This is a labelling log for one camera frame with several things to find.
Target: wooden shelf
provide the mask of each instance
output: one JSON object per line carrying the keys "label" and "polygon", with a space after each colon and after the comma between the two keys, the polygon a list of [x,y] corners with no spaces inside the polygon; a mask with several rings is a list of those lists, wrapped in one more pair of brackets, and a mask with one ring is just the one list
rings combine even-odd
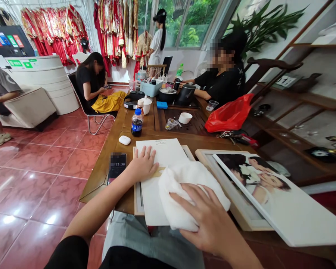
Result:
{"label": "wooden shelf", "polygon": [[[260,129],[271,135],[276,140],[279,140],[286,147],[297,153],[299,156],[301,156],[313,166],[318,167],[326,173],[336,174],[336,163],[329,164],[321,162],[305,152],[306,149],[310,149],[315,146],[312,143],[285,129],[281,125],[274,123],[272,120],[268,119],[265,116],[255,117],[250,115],[248,119],[256,124]],[[293,143],[291,142],[291,139],[298,140],[299,143]]]}
{"label": "wooden shelf", "polygon": [[[258,82],[259,86],[264,87],[266,84],[264,82]],[[278,89],[276,87],[270,87],[270,90],[284,94],[290,98],[303,101],[304,103],[309,103],[312,105],[320,106],[327,110],[336,110],[336,99],[325,97],[322,95],[317,95],[314,93],[294,93],[289,92],[288,90]]]}
{"label": "wooden shelf", "polygon": [[311,43],[295,43],[291,44],[290,47],[321,47],[321,48],[336,48],[336,44],[327,45],[312,45]]}

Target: yellow pants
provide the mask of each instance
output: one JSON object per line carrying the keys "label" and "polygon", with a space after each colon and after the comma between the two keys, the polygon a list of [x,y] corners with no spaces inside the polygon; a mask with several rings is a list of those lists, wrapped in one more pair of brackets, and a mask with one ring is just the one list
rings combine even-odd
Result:
{"label": "yellow pants", "polygon": [[119,91],[109,96],[98,95],[96,102],[91,106],[97,113],[118,111],[123,105],[126,93]]}

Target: red plastic bag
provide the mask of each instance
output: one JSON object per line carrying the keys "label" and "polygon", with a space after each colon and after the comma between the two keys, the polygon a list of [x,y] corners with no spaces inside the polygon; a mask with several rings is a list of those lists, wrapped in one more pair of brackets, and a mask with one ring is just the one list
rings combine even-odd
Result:
{"label": "red plastic bag", "polygon": [[215,110],[205,123],[206,130],[214,133],[241,129],[251,109],[253,96],[253,93],[243,95]]}

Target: white towel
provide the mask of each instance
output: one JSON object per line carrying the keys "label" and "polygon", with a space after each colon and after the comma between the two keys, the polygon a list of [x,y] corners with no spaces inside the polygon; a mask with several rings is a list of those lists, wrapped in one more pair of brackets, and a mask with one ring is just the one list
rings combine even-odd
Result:
{"label": "white towel", "polygon": [[180,183],[201,184],[211,188],[224,209],[228,211],[230,207],[229,199],[224,195],[217,180],[202,163],[190,162],[188,164],[168,166],[163,171],[158,186],[164,213],[172,230],[184,229],[197,232],[199,228],[193,216],[169,195],[170,192],[176,193],[195,205],[188,193],[182,189]]}

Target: gray pants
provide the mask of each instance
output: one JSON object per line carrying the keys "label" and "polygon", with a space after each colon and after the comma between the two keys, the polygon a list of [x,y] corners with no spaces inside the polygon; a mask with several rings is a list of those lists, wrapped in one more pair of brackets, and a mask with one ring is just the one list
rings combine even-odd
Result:
{"label": "gray pants", "polygon": [[124,246],[176,269],[204,269],[202,252],[169,226],[155,227],[149,235],[144,217],[115,211],[109,224],[102,261],[110,247]]}

